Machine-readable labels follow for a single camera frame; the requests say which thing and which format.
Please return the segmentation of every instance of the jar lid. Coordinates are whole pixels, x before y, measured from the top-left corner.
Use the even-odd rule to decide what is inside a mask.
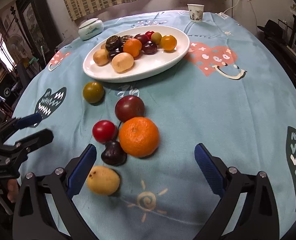
[[[98,18],[92,18],[92,19],[89,19],[89,20],[86,20],[84,23],[82,23],[80,26],[79,26],[79,29],[82,29],[92,23],[94,23],[95,21],[97,21]]]

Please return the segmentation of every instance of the plate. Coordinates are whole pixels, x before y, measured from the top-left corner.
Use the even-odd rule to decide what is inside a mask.
[[[118,74],[112,68],[111,62],[104,66],[98,66],[92,59],[93,54],[100,49],[106,39],[95,46],[83,61],[83,71],[90,77],[110,83],[131,82],[157,75],[178,63],[187,53],[190,45],[188,36],[173,27],[168,26],[143,26],[116,33],[120,37],[124,35],[137,35],[147,31],[159,32],[162,36],[173,35],[177,39],[177,47],[172,52],[158,49],[153,55],[145,55],[143,51],[134,61],[131,70]]]

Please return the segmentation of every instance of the yellow fruit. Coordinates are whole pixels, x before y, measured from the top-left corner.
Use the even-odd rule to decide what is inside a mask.
[[[93,60],[98,66],[103,66],[109,62],[109,53],[106,49],[99,49],[93,54]]]
[[[172,51],[177,46],[177,40],[172,35],[166,35],[161,38],[160,45],[165,51]]]
[[[133,66],[133,63],[133,56],[125,52],[118,54],[111,61],[113,69],[118,73],[128,71]]]
[[[93,193],[109,196],[115,193],[120,185],[119,175],[104,166],[92,167],[87,177],[87,187]]]
[[[159,43],[161,41],[161,34],[160,33],[153,33],[151,35],[151,41],[156,43],[157,45],[159,45]]]
[[[103,86],[99,82],[89,82],[83,87],[82,95],[84,99],[90,103],[94,104],[99,102],[103,95],[105,94],[105,90]]]

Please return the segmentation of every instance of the black hat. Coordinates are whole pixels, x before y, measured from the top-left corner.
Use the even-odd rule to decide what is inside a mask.
[[[257,26],[257,27],[270,37],[274,37],[276,39],[283,38],[283,29],[278,25],[278,23],[272,20],[268,20],[265,27],[263,26]]]

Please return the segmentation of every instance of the blue tablecloth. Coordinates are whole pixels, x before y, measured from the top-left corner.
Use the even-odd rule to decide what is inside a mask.
[[[148,79],[103,83],[104,102],[85,102],[82,89],[92,81],[82,69],[87,53],[122,30],[141,25],[153,30],[156,24],[187,33],[191,46],[185,58]],[[14,116],[39,110],[43,121],[17,132],[8,143],[44,128],[53,131],[54,140],[29,154],[21,175],[65,167],[88,143],[97,148],[95,164],[102,165],[104,146],[94,140],[91,129],[102,119],[118,124],[115,104],[123,96],[136,95],[146,105],[146,117],[160,130],[160,147],[150,158],[130,156],[115,168],[122,177],[117,195],[95,195],[84,185],[73,197],[99,239],[193,239],[219,201],[194,159],[194,148],[201,142],[227,166],[246,174],[267,172],[283,236],[296,220],[296,90],[273,55],[235,20],[217,14],[204,13],[202,23],[192,23],[187,11],[164,11],[104,25],[100,35],[88,41],[78,38],[62,48],[60,65],[51,72],[43,70],[22,95]],[[156,206],[145,211],[142,196],[151,194]],[[58,228],[67,233],[53,200],[47,198]],[[244,199],[242,194],[225,233],[234,228]]]

